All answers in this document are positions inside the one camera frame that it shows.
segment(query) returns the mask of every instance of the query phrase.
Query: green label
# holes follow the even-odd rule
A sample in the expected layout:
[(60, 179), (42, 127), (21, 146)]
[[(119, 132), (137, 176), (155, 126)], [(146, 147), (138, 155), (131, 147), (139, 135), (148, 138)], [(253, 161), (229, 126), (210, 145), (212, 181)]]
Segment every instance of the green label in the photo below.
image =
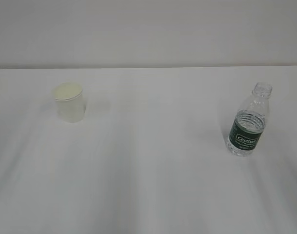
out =
[(230, 132), (230, 142), (241, 150), (253, 150), (262, 133), (248, 133), (245, 132), (240, 126), (234, 121)]

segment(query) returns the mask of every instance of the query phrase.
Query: white table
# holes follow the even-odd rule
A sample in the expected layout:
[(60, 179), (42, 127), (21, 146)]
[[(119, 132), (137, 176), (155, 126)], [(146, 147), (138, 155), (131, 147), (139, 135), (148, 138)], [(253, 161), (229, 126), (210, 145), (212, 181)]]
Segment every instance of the white table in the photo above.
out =
[[(240, 158), (223, 136), (257, 81), (272, 114)], [(0, 234), (297, 234), (297, 66), (0, 70)]]

